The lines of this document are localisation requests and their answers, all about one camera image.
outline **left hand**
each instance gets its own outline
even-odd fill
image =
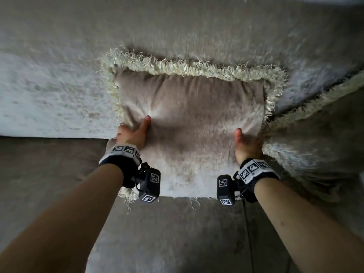
[[[123,145],[125,143],[133,144],[137,146],[138,150],[141,150],[145,143],[145,135],[148,130],[152,118],[146,116],[140,125],[140,127],[132,132],[124,124],[119,126],[119,133],[116,135],[116,144]]]

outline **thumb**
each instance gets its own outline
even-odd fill
[[[243,144],[243,132],[240,128],[235,130],[235,144]]]
[[[151,121],[152,121],[152,118],[150,116],[146,116],[138,130],[141,132],[144,132],[144,133],[147,132],[147,129],[148,129]]]

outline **beige pillow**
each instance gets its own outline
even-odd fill
[[[234,130],[256,136],[265,114],[265,80],[120,71],[114,79],[124,122],[152,117],[142,160],[161,171],[161,196],[216,197],[220,174],[238,170]]]

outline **forearm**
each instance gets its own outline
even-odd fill
[[[122,180],[123,173],[115,165],[97,168],[2,252],[0,271],[55,272],[84,266]]]
[[[276,179],[254,193],[292,259],[303,272],[364,272],[364,244]]]

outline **hand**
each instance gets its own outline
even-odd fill
[[[139,150],[141,150],[144,146],[145,134],[148,130],[151,120],[152,118],[150,116],[146,116],[139,129],[134,132],[132,132],[124,124],[120,125],[119,133],[116,135],[116,144],[119,146],[125,143],[133,144],[134,146],[137,146]]]
[[[260,159],[262,156],[262,144],[261,139],[256,139],[252,143],[244,141],[243,132],[240,128],[235,130],[235,157],[239,165],[248,158]]]

